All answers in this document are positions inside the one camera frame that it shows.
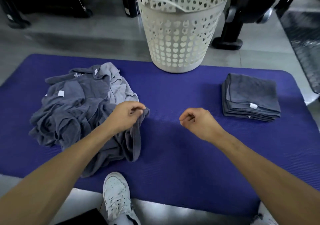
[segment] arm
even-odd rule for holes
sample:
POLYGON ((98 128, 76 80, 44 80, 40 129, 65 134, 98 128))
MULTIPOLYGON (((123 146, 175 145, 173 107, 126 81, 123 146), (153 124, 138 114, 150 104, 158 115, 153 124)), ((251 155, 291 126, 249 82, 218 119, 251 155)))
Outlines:
POLYGON ((102 125, 26 176, 0 199, 0 224, 48 224, 89 161, 106 141, 129 129, 145 108, 139 102, 117 105, 102 125))
POLYGON ((228 134, 209 111, 189 108, 179 120, 182 126, 212 143, 230 159, 278 224, 319 224, 319 191, 228 134))

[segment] laundry basket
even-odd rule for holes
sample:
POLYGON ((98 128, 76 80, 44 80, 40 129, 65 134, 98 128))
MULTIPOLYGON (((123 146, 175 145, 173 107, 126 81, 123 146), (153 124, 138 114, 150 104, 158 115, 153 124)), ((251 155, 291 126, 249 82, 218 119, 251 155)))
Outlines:
POLYGON ((227 0, 137 0, 154 64, 184 73, 199 66, 227 0))

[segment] stack of folded towels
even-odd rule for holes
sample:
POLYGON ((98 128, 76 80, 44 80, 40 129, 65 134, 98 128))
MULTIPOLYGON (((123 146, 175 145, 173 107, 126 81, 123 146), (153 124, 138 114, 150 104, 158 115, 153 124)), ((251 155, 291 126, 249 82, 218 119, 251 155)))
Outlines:
POLYGON ((280 117, 276 87, 272 80, 229 73, 222 84, 223 114, 274 121, 280 117))

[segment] dark gray towel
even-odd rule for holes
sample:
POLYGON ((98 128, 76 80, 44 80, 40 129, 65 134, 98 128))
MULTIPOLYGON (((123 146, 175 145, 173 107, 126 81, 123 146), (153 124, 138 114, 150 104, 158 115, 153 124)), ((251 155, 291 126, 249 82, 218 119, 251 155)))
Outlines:
MULTIPOLYGON (((73 69, 72 74, 45 80, 51 86, 42 98, 41 109, 30 119, 34 128, 29 134, 39 144, 49 147, 57 144, 64 150, 102 124, 114 110, 116 104, 111 103, 110 99, 115 98, 109 94, 112 86, 110 76, 100 74, 100 66, 79 70, 79 73, 73 69)), ((125 99, 128 88, 122 90, 123 93, 118 91, 117 94, 125 99)), ((141 149, 140 125, 148 114, 149 109, 144 110, 130 130, 118 133, 106 142, 86 166, 82 177, 93 175, 100 167, 114 160, 126 158, 136 161, 141 149)))
POLYGON ((276 83, 247 75, 228 74, 222 84, 222 108, 226 116, 273 121, 280 117, 276 83))

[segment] gray floor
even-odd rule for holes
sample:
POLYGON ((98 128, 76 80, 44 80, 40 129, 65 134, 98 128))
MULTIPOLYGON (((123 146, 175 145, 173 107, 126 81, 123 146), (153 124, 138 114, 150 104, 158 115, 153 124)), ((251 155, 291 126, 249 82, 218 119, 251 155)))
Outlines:
MULTIPOLYGON (((121 0, 87 0, 94 16, 90 19, 31 14, 32 26, 13 30, 0 12, 0 85, 29 54, 57 54, 151 61, 141 19, 126 17, 121 0)), ((291 10, 320 8, 318 0, 295 0, 291 10)), ((220 18, 215 36, 224 24, 220 18)), ((291 73, 318 126, 320 104, 291 48, 281 24, 272 15, 266 24, 245 24, 239 51, 223 51, 209 47, 202 65, 238 68, 278 69, 291 73)), ((20 179, 0 175, 0 196, 20 179)), ((216 215, 187 208, 172 207, 133 200, 138 217, 146 224, 248 224, 248 218, 216 215)), ((105 215, 102 194, 73 189, 51 224, 64 221, 89 209, 98 208, 105 215)))

